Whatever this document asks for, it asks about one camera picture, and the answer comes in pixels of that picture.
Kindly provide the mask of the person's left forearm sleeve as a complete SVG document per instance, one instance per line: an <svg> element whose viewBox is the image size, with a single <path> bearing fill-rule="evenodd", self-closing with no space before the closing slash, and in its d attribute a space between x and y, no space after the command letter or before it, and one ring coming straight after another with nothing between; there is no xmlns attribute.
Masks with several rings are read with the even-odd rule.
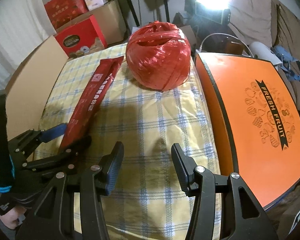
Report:
<svg viewBox="0 0 300 240"><path fill-rule="evenodd" d="M15 168L8 148L6 92L0 90L0 215L5 215L13 207L11 193L15 186Z"/></svg>

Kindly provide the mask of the person's left hand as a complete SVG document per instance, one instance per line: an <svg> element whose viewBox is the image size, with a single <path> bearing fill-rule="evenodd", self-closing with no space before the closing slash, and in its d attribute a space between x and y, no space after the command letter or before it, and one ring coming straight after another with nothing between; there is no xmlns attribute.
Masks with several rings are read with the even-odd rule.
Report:
<svg viewBox="0 0 300 240"><path fill-rule="evenodd" d="M25 207L18 205L8 211L5 215L1 216L0 219L7 228L14 230L25 219L26 211L27 209Z"/></svg>

